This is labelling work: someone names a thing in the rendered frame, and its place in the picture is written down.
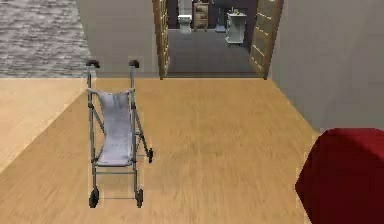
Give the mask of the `grey folding stroller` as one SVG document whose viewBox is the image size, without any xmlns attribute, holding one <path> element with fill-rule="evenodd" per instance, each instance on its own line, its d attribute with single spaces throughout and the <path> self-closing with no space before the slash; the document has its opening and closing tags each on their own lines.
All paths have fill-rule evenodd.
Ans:
<svg viewBox="0 0 384 224">
<path fill-rule="evenodd" d="M 88 60 L 87 106 L 89 109 L 90 164 L 92 191 L 89 207 L 96 208 L 100 199 L 97 187 L 98 167 L 132 167 L 134 199 L 141 208 L 144 191 L 138 188 L 137 151 L 143 143 L 144 156 L 153 161 L 154 151 L 147 146 L 135 102 L 134 69 L 138 60 L 129 62 L 130 88 L 124 92 L 108 93 L 92 88 L 91 68 L 99 68 L 97 60 Z"/>
</svg>

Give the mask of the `white toilet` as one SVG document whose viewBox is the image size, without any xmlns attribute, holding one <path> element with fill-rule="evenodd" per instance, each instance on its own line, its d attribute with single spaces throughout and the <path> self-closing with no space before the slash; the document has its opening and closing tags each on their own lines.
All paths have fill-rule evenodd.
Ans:
<svg viewBox="0 0 384 224">
<path fill-rule="evenodd" d="M 191 33 L 193 0 L 178 0 L 179 31 L 183 34 Z"/>
</svg>

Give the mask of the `wooden chest of drawers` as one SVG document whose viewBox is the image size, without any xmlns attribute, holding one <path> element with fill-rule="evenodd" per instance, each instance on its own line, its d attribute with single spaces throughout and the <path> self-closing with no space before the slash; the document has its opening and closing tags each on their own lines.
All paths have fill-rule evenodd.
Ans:
<svg viewBox="0 0 384 224">
<path fill-rule="evenodd" d="M 193 26 L 194 31 L 208 29 L 208 10 L 209 4 L 204 2 L 195 2 L 193 4 Z"/>
</svg>

